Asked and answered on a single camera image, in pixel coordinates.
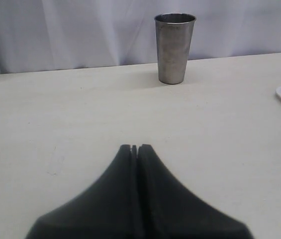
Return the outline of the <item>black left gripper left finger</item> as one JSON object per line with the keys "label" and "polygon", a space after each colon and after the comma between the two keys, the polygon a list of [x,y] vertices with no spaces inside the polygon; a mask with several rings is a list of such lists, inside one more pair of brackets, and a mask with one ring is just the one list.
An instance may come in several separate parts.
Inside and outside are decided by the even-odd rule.
{"label": "black left gripper left finger", "polygon": [[103,174],[66,204],[40,216],[28,239],[138,239],[136,146],[122,145]]}

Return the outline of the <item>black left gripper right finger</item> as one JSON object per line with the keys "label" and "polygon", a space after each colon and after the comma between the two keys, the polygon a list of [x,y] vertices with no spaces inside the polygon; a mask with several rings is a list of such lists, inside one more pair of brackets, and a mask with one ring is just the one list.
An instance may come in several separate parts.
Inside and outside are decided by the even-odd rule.
{"label": "black left gripper right finger", "polygon": [[139,147],[137,182],[147,239],[251,239],[248,227],[201,200],[164,165],[153,147]]}

